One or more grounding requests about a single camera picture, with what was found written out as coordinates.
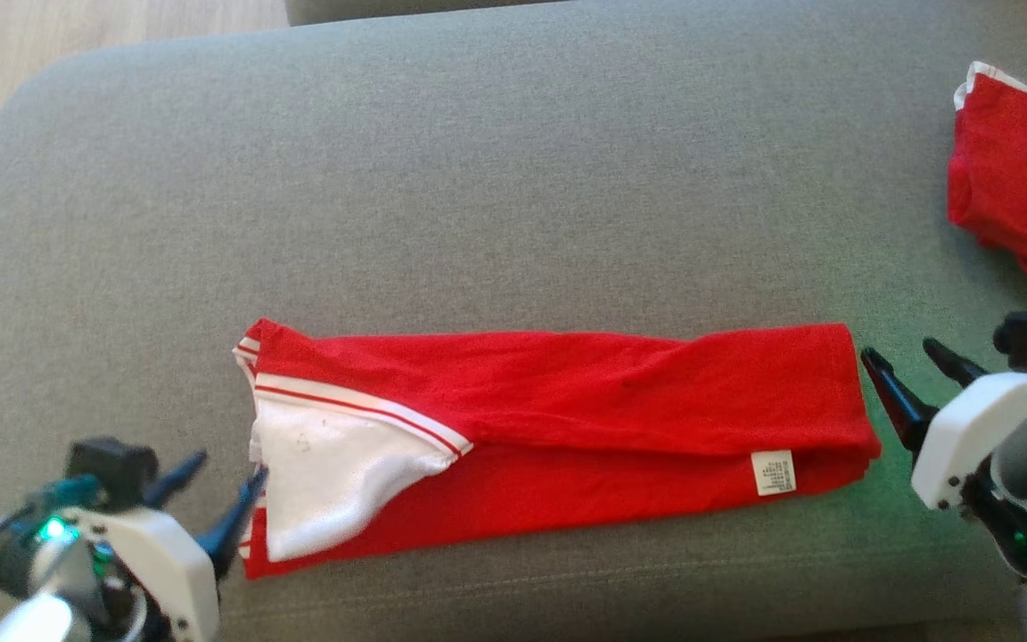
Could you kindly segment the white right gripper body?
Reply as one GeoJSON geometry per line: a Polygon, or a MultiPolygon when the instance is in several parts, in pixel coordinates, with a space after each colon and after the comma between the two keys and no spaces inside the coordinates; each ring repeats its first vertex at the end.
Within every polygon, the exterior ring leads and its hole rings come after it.
{"type": "Polygon", "coordinates": [[[918,451],[910,485],[926,507],[955,506],[965,478],[1027,422],[1027,374],[975,379],[937,412],[918,451]]]}

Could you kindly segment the red shorts with white stripe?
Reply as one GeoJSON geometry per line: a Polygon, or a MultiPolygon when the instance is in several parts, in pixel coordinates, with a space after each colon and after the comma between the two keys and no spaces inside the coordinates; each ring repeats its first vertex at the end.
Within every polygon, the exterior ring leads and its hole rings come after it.
{"type": "Polygon", "coordinates": [[[1027,84],[971,62],[953,103],[947,218],[978,243],[1010,252],[1027,274],[1027,84]]]}

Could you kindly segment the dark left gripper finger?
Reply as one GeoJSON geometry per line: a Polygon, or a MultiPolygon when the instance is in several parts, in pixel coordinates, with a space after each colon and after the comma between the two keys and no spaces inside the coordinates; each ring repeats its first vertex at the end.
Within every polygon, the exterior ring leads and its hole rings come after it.
{"type": "Polygon", "coordinates": [[[158,480],[148,485],[144,492],[144,504],[153,509],[166,507],[175,496],[188,489],[195,476],[204,467],[207,458],[207,451],[197,450],[170,471],[161,475],[158,480]]]}
{"type": "Polygon", "coordinates": [[[231,570],[251,516],[260,499],[268,477],[268,468],[260,466],[244,481],[233,503],[215,524],[195,536],[196,544],[210,558],[213,580],[224,580],[231,570]]]}

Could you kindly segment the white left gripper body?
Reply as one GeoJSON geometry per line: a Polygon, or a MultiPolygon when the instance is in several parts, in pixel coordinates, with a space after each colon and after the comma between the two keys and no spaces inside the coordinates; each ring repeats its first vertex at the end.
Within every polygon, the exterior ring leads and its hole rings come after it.
{"type": "Polygon", "coordinates": [[[114,514],[79,508],[77,522],[86,540],[109,546],[172,620],[177,642],[215,642],[220,624],[215,568],[179,521],[138,506],[114,514]]]}

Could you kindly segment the red jersey with white sleeves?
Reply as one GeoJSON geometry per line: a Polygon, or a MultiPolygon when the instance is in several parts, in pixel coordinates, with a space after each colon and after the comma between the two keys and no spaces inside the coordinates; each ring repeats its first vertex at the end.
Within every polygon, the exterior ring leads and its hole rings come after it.
{"type": "Polygon", "coordinates": [[[881,444],[841,324],[310,337],[234,349],[264,498],[249,580],[838,490],[881,444]]]}

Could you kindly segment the wide sofa seat cushion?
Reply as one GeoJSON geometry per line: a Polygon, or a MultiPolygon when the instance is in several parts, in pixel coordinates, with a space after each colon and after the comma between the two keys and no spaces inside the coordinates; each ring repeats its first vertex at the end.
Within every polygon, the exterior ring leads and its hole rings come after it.
{"type": "Polygon", "coordinates": [[[0,112],[0,517],[76,439],[251,468],[231,349],[312,334],[846,324],[917,394],[1027,277],[947,222],[969,62],[1027,0],[574,0],[94,50],[0,112]]]}

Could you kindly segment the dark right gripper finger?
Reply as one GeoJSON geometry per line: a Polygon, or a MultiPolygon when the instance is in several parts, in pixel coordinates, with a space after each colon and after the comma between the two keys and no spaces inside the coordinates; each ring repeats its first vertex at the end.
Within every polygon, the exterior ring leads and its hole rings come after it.
{"type": "Polygon", "coordinates": [[[920,451],[939,409],[915,395],[897,377],[888,360],[873,347],[864,347],[860,361],[887,412],[901,446],[909,452],[920,451]]]}
{"type": "Polygon", "coordinates": [[[924,352],[937,369],[950,381],[966,389],[974,381],[988,374],[986,368],[951,350],[933,337],[924,338],[924,352]]]}

